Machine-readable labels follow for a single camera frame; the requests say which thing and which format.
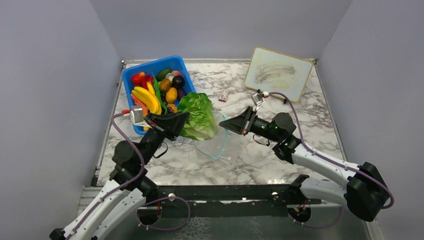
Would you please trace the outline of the green toy lettuce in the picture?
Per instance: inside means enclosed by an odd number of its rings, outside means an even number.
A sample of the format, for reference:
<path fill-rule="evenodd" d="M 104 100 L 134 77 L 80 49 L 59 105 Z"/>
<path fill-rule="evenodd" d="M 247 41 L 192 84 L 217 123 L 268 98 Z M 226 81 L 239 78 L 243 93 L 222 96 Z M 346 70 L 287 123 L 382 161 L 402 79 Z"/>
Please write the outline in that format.
<path fill-rule="evenodd" d="M 177 111 L 189 113 L 180 135 L 196 141 L 213 139 L 219 132 L 212 101 L 205 93 L 190 92 L 181 98 Z"/>

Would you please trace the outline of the orange toy lemon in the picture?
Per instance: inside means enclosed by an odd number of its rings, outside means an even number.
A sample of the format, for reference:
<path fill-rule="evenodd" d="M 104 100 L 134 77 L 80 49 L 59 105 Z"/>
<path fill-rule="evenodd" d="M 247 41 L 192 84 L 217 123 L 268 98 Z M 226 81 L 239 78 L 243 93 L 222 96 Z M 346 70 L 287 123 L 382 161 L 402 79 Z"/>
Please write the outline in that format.
<path fill-rule="evenodd" d="M 173 104 L 178 99 L 178 91 L 175 87 L 171 87 L 165 93 L 165 100 L 168 104 Z"/>

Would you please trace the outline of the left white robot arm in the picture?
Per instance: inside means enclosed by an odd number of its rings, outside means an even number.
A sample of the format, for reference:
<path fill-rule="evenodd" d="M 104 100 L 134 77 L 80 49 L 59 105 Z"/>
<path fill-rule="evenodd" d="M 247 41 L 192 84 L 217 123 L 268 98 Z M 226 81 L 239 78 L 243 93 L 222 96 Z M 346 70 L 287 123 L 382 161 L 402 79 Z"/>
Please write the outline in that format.
<path fill-rule="evenodd" d="M 164 139 L 174 141 L 180 135 L 188 112 L 166 115 L 149 113 L 150 129 L 139 143 L 128 136 L 115 148 L 115 169 L 103 188 L 64 228 L 54 229 L 51 240 L 104 240 L 131 213 L 143 206 L 157 207 L 165 200 L 188 202 L 172 193 L 161 195 L 158 186 L 147 177 L 145 164 L 154 157 Z"/>

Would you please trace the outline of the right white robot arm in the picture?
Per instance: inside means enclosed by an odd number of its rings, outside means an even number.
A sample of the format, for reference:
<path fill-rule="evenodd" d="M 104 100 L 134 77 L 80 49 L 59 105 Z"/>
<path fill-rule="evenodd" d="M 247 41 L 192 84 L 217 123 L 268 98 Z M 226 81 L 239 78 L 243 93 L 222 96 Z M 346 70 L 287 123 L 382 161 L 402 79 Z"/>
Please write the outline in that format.
<path fill-rule="evenodd" d="M 306 199 L 321 199 L 345 206 L 359 219 L 372 222 L 391 197 L 375 165 L 334 158 L 294 136 L 296 126 L 289 113 L 279 112 L 267 121 L 249 106 L 240 115 L 221 121 L 219 126 L 239 135 L 253 133 L 276 142 L 272 150 L 278 159 L 308 168 L 329 180 L 297 178 L 288 190 L 289 199 L 296 204 Z"/>

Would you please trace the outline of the brown toy kiwi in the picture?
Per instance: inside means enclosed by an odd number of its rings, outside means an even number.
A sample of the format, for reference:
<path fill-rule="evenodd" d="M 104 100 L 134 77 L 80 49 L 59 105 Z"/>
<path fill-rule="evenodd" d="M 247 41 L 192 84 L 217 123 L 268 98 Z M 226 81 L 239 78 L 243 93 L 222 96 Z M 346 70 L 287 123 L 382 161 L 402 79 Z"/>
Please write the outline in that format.
<path fill-rule="evenodd" d="M 168 78 L 164 78 L 162 81 L 160 81 L 159 83 L 159 89 L 161 92 L 166 93 L 170 90 L 170 88 L 172 87 L 172 81 L 169 80 Z"/>

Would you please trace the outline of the clear zip top bag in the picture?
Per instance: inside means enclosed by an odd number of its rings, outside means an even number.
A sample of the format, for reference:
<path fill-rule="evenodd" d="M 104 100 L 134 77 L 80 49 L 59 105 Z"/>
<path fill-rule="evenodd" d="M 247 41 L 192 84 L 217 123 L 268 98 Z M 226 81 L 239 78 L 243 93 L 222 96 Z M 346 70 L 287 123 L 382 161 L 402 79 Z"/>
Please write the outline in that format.
<path fill-rule="evenodd" d="M 230 160 L 229 154 L 226 152 L 229 132 L 219 126 L 219 123 L 226 120 L 226 117 L 218 111 L 214 111 L 213 115 L 218 127 L 218 133 L 209 140 L 193 140 L 195 153 L 200 160 L 214 161 L 222 166 L 227 166 Z"/>

